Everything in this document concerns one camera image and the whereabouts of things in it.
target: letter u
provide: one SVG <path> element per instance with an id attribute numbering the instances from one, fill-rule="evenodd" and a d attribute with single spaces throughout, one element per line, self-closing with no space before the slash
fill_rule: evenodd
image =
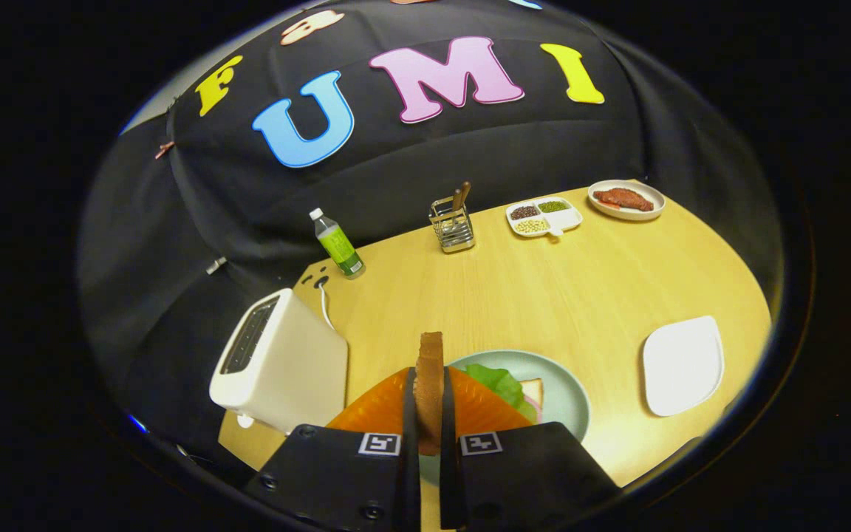
<path id="1" fill-rule="evenodd" d="M 267 147 L 282 165 L 303 168 L 317 164 L 333 155 L 350 138 L 354 131 L 354 114 L 337 87 L 340 76 L 340 72 L 334 70 L 318 75 L 301 87 L 301 95 L 313 95 L 327 117 L 327 131 L 321 136 L 304 140 L 298 134 L 287 114 L 290 98 L 271 104 L 251 122 L 251 128 L 262 132 Z"/>

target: green beans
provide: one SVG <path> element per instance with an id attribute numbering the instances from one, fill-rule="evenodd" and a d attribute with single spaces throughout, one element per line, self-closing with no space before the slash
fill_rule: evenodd
<path id="1" fill-rule="evenodd" d="M 564 202 L 543 202 L 543 203 L 541 203 L 540 205 L 537 205 L 537 206 L 543 212 L 556 212 L 558 210 L 564 210 L 564 209 L 570 208 L 570 206 L 567 205 Z"/>

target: beans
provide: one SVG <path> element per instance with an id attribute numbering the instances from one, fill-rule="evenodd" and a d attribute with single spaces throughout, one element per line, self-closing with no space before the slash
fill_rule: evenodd
<path id="1" fill-rule="evenodd" d="M 555 212 L 558 210 L 564 210 L 570 208 L 564 202 L 544 202 L 540 204 L 541 211 L 543 212 Z"/>
<path id="2" fill-rule="evenodd" d="M 535 208 L 533 205 L 525 205 L 523 208 L 517 208 L 510 212 L 511 219 L 522 219 L 527 218 L 528 216 L 537 216 L 540 214 L 540 211 Z"/>
<path id="3" fill-rule="evenodd" d="M 518 233 L 536 233 L 550 229 L 550 225 L 543 219 L 525 219 L 523 222 L 514 226 Z"/>

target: black fabric backdrop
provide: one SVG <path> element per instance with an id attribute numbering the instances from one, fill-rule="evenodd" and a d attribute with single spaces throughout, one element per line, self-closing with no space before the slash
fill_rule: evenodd
<path id="1" fill-rule="evenodd" d="M 347 16 L 281 47 L 284 28 L 326 9 Z M 747 142 L 685 81 L 554 7 L 442 0 L 412 9 L 415 17 L 381 0 L 329 2 L 277 24 L 227 56 L 245 58 L 205 117 L 193 83 L 167 115 L 122 134 L 101 165 L 78 240 L 84 326 L 109 388 L 160 437 L 237 466 L 216 443 L 223 411 L 208 381 L 246 307 L 324 257 L 307 218 L 316 206 L 359 246 L 426 225 L 428 204 L 465 179 L 472 210 L 642 179 L 730 243 L 773 302 L 783 262 L 767 180 Z M 441 100 L 438 117 L 400 122 L 395 87 L 367 61 L 398 47 L 445 61 L 449 41 L 466 35 L 491 38 L 526 95 L 462 108 Z M 540 43 L 580 51 L 605 104 L 567 98 Z M 327 119 L 297 94 L 330 70 L 341 71 L 355 130 L 324 161 L 283 166 L 251 121 L 292 98 L 301 135 L 321 134 Z M 175 147 L 154 159 L 169 140 Z M 228 263 L 206 275 L 220 256 Z"/>

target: foam letter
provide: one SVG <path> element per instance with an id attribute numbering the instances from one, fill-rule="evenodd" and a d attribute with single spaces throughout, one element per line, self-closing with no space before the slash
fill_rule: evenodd
<path id="1" fill-rule="evenodd" d="M 328 27 L 331 24 L 337 23 L 343 17 L 343 13 L 334 13 L 333 10 L 314 13 L 310 17 L 288 27 L 281 34 L 281 46 L 286 47 L 288 44 L 297 43 L 297 41 L 314 33 L 314 30 L 320 30 L 322 27 Z"/>
<path id="2" fill-rule="evenodd" d="M 518 4 L 518 6 L 530 7 L 531 10 L 540 10 L 541 7 L 533 2 L 527 2 L 526 0 L 508 0 L 511 4 Z"/>
<path id="3" fill-rule="evenodd" d="M 202 100 L 202 108 L 199 109 L 200 117 L 205 117 L 206 112 L 209 112 L 220 100 L 225 98 L 226 94 L 229 94 L 229 89 L 222 85 L 227 85 L 229 81 L 232 81 L 236 74 L 232 67 L 241 63 L 241 61 L 242 56 L 230 58 L 229 61 L 219 67 L 219 70 L 202 80 L 202 83 L 196 87 L 196 93 L 199 93 L 199 98 Z"/>
<path id="4" fill-rule="evenodd" d="M 337 79 L 337 70 L 318 75 L 301 87 L 301 95 L 313 95 L 327 117 L 327 131 L 312 140 L 298 134 L 294 122 L 287 114 L 291 100 L 284 98 L 264 109 L 251 122 L 251 128 L 262 132 L 271 152 L 282 165 L 291 168 L 311 166 L 327 159 L 341 148 L 354 131 L 354 114 L 344 100 Z"/>
<path id="5" fill-rule="evenodd" d="M 456 107 L 465 105 L 468 76 L 475 81 L 472 98 L 480 103 L 520 100 L 524 90 L 510 82 L 506 71 L 494 57 L 492 41 L 487 37 L 459 37 L 448 45 L 445 64 L 411 50 L 397 48 L 369 60 L 369 66 L 385 70 L 399 91 L 406 108 L 399 119 L 413 124 L 436 117 L 442 104 L 429 100 L 426 85 Z"/>
<path id="6" fill-rule="evenodd" d="M 570 100 L 581 103 L 606 101 L 602 93 L 593 86 L 590 75 L 587 74 L 584 64 L 580 62 L 580 58 L 583 57 L 580 52 L 561 44 L 541 44 L 541 48 L 557 58 L 557 64 L 560 64 L 561 70 L 567 76 L 567 83 L 570 84 L 567 88 L 567 97 L 570 97 Z"/>

